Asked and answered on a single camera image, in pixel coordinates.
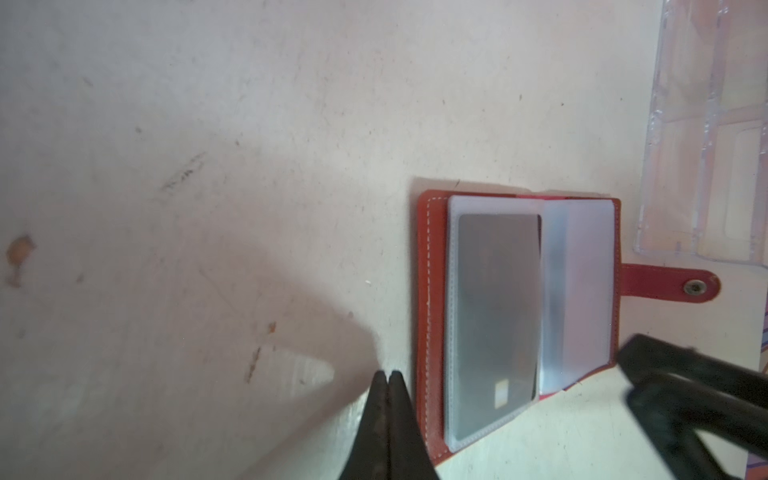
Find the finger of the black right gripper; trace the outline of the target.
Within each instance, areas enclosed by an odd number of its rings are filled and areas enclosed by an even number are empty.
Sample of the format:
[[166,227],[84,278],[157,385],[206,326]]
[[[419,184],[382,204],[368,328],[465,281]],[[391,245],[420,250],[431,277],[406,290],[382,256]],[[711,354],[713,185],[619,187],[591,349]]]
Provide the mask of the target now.
[[619,349],[626,404],[677,479],[730,479],[698,433],[767,458],[767,376],[637,334]]

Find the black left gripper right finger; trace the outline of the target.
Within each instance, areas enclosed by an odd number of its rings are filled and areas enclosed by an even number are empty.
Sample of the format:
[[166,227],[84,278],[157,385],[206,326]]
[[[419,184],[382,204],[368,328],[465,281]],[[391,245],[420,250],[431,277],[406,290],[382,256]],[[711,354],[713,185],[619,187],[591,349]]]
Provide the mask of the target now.
[[417,423],[415,411],[400,371],[393,370],[388,381],[389,478],[394,480],[437,480]]

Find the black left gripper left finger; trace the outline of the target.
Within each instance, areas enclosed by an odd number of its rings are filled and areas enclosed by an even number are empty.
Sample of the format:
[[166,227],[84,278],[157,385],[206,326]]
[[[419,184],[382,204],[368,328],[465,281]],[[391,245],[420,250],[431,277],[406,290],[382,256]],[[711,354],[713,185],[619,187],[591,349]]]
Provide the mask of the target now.
[[389,479],[389,386],[383,371],[371,381],[365,407],[340,480]]

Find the red leather card holder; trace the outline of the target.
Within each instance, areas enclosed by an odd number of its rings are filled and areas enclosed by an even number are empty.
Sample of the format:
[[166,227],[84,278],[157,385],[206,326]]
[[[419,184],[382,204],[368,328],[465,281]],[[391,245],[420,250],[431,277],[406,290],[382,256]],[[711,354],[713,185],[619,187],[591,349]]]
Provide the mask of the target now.
[[434,464],[611,368],[624,297],[719,294],[710,271],[623,262],[620,214],[614,198],[419,196],[415,402]]

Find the dark grey credit card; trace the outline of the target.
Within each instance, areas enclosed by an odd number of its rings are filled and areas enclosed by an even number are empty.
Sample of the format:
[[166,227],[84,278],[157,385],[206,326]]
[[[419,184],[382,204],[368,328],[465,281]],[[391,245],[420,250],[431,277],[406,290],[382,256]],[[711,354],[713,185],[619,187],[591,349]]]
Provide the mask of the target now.
[[464,214],[455,253],[446,432],[464,445],[536,396],[540,219]]

